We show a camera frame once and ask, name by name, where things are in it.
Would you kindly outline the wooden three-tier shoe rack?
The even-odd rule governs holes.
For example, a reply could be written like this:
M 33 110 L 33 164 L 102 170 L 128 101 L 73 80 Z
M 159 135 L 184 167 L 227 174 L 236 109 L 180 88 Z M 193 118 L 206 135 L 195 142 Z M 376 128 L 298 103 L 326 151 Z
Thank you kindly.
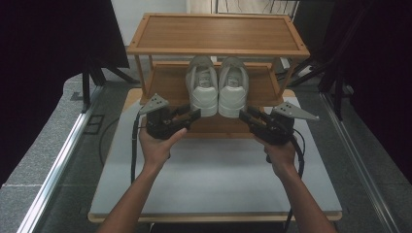
M 141 105 L 154 94 L 172 107 L 189 103 L 185 84 L 188 61 L 155 61 L 153 55 L 208 55 L 272 58 L 272 62 L 245 62 L 250 77 L 249 106 L 273 107 L 291 96 L 285 90 L 298 61 L 310 56 L 289 16 L 144 14 L 126 50 L 134 55 L 142 84 Z M 150 73 L 145 81 L 140 57 L 147 55 Z M 292 61 L 280 86 L 275 75 L 276 59 Z M 247 124 L 219 114 L 197 120 L 188 138 L 253 138 Z

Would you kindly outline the aluminium rail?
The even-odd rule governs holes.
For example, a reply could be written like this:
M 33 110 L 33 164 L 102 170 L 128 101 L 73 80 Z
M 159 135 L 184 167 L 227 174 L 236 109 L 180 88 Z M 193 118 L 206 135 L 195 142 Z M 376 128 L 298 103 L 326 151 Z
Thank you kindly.
M 3 185 L 14 193 L 17 220 L 12 233 L 33 233 L 94 110 L 94 104 L 85 109 L 83 101 L 71 101 L 69 94 L 63 92 L 39 136 Z
M 360 182 L 365 189 L 371 205 L 378 216 L 385 233 L 400 233 L 399 228 L 395 222 L 395 219 L 389 209 L 388 204 L 384 200 L 384 197 L 378 188 L 378 185 L 367 170 L 357 147 L 355 146 L 344 122 L 339 119 L 334 111 L 332 100 L 327 94 L 320 93 L 320 97 L 326 106 L 328 115 L 343 143 L 345 150 L 354 166 L 354 169 L 360 179 Z

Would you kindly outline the dark curtain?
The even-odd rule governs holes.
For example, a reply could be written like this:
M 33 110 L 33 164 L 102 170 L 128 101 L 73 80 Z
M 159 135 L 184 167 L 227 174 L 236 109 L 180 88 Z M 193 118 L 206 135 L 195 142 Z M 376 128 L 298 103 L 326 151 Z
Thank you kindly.
M 128 66 L 112 0 L 0 0 L 0 185 L 91 62 Z
M 334 0 L 331 37 L 370 8 L 343 56 L 351 104 L 412 184 L 412 0 Z

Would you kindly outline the black floor socket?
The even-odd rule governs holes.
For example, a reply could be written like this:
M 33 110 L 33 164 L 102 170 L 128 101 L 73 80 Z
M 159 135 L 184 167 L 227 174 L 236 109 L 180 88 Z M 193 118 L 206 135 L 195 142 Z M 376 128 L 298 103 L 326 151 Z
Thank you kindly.
M 86 135 L 98 135 L 103 125 L 104 115 L 92 115 L 85 127 L 84 133 Z

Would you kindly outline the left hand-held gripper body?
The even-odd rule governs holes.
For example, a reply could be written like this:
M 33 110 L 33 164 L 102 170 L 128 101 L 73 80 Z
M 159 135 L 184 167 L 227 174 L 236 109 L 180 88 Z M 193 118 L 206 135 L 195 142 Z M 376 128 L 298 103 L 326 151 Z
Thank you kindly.
M 169 107 L 169 102 L 157 93 L 140 109 L 139 114 L 146 116 L 147 132 L 155 139 L 168 140 L 186 127 L 183 120 L 173 120 L 176 113 Z

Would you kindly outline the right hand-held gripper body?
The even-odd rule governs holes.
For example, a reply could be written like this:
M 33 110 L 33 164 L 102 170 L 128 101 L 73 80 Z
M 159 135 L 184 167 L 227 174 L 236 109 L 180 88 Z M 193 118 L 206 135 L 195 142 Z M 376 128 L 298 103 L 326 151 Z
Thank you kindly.
M 284 102 L 272 108 L 270 120 L 262 120 L 264 125 L 257 131 L 257 136 L 270 145 L 284 145 L 293 134 L 297 119 L 319 120 L 318 116 L 300 109 L 290 102 Z

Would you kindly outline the person's left hand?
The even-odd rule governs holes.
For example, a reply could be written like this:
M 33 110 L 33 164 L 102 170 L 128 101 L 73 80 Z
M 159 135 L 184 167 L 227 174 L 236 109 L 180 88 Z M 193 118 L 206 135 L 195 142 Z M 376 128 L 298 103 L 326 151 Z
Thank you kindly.
M 146 129 L 141 129 L 139 141 L 144 154 L 144 167 L 160 169 L 170 156 L 171 148 L 187 133 L 186 128 L 174 133 L 167 140 L 153 138 Z

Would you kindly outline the black metal stand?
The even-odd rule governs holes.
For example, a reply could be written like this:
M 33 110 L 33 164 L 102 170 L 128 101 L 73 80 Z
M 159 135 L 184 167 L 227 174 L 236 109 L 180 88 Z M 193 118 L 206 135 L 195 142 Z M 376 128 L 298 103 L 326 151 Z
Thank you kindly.
M 312 62 L 321 62 L 313 71 L 289 83 L 289 87 L 298 86 L 316 76 L 323 74 L 318 90 L 329 92 L 334 87 L 332 94 L 333 109 L 336 116 L 341 119 L 341 103 L 343 91 L 343 60 L 355 33 L 363 18 L 361 0 L 335 0 L 331 18 L 326 30 L 326 38 L 321 47 L 314 50 L 310 57 L 301 62 L 293 71 L 296 75 Z
M 90 57 L 88 56 L 85 60 L 84 69 L 82 72 L 82 88 L 83 88 L 83 108 L 82 113 L 86 113 L 89 107 L 91 106 L 91 97 L 90 97 L 90 90 L 89 90 L 89 80 L 93 80 L 93 82 L 97 86 L 103 86 L 106 82 L 106 78 L 102 72 L 102 69 L 106 68 L 113 74 L 117 75 L 124 81 L 128 83 L 141 83 L 138 80 L 131 78 L 130 76 L 126 75 L 123 71 L 121 71 L 118 67 L 114 64 L 105 61 L 100 57 Z

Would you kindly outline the person's right hand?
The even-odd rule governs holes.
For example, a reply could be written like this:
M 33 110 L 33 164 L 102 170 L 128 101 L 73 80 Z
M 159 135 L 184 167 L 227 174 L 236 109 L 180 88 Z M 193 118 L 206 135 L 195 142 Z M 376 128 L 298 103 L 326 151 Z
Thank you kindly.
M 255 139 L 263 145 L 263 151 L 269 156 L 273 171 L 279 179 L 283 180 L 284 178 L 297 175 L 294 167 L 295 149 L 292 143 L 274 146 L 258 137 L 255 137 Z

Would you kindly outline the white sneaker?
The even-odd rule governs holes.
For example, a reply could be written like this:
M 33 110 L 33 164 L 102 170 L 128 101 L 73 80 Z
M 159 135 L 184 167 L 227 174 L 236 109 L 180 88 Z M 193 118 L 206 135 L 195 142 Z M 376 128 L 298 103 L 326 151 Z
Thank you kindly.
M 237 118 L 245 107 L 249 92 L 249 75 L 244 63 L 237 57 L 227 57 L 219 71 L 219 113 Z
M 211 117 L 218 110 L 218 76 L 208 56 L 195 56 L 186 73 L 190 107 L 199 110 L 202 117 Z

